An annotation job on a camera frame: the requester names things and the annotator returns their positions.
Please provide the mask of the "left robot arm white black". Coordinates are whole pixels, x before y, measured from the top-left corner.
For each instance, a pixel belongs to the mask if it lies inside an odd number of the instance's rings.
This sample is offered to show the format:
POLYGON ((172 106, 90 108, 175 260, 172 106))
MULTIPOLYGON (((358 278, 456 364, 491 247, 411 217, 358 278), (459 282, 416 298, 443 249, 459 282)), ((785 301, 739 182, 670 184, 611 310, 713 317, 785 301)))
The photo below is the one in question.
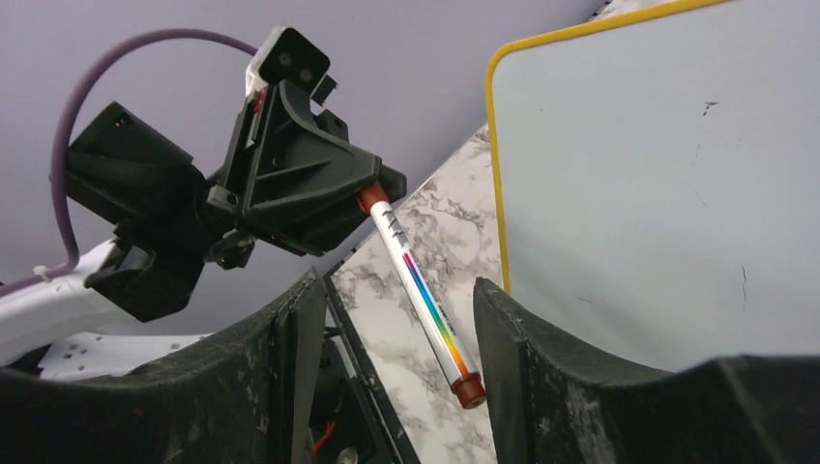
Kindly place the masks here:
POLYGON ((211 175, 117 102, 70 146, 67 167, 69 197, 113 235, 65 275, 2 286, 3 373, 27 373, 31 355, 69 336, 184 310, 207 265, 242 269, 260 243, 321 256, 366 220, 369 187, 389 201, 407 191, 401 172, 352 144, 343 120, 314 113, 288 81, 243 99, 211 175))

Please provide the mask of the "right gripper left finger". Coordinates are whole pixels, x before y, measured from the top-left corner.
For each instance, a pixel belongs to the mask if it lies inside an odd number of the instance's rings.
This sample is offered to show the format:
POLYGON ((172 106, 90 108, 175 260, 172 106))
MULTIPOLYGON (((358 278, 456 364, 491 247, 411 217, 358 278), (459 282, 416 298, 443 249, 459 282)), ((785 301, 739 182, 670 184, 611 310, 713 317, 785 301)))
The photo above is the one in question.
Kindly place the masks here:
POLYGON ((307 272, 244 320, 123 377, 1 372, 5 463, 305 463, 326 288, 307 272))

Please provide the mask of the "yellow framed whiteboard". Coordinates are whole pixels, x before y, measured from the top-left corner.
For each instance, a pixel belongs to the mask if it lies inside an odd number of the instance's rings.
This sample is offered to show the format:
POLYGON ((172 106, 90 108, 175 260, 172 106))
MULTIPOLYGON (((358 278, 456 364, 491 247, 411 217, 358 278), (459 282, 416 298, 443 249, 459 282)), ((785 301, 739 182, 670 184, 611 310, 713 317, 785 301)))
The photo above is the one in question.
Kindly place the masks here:
POLYGON ((819 5, 677 1, 509 43, 485 94, 505 289, 675 371, 819 351, 819 5))

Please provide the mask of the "white marker with red cap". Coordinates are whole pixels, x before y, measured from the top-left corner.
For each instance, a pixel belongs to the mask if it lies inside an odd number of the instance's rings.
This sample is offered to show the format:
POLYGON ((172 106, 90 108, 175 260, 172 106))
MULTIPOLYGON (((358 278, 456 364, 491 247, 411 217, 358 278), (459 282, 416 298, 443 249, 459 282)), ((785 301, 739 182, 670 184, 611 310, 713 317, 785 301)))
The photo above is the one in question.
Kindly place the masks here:
POLYGON ((481 374, 426 282, 387 193, 375 182, 361 191, 358 202, 374 221, 451 392, 465 410, 481 406, 486 400, 481 374))

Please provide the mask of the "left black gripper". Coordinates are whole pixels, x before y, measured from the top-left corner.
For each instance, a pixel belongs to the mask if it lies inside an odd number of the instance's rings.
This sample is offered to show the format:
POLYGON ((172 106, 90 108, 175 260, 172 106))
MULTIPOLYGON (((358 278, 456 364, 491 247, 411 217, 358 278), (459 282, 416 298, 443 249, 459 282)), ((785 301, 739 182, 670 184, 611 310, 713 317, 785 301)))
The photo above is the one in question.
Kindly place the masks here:
POLYGON ((392 202, 407 192, 403 173, 351 144, 331 111, 313 115, 296 84, 253 90, 204 194, 207 259, 243 268, 258 240, 301 255, 331 251, 367 219, 357 199, 375 182, 392 202))

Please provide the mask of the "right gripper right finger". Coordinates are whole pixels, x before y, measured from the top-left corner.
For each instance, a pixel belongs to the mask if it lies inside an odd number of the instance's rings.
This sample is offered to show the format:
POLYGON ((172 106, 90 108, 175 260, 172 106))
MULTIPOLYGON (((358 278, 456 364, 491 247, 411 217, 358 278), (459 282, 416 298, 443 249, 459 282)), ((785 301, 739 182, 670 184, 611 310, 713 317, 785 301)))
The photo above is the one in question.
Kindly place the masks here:
POLYGON ((473 308, 502 463, 819 459, 815 356, 722 357, 670 373, 582 341, 484 277, 473 308))

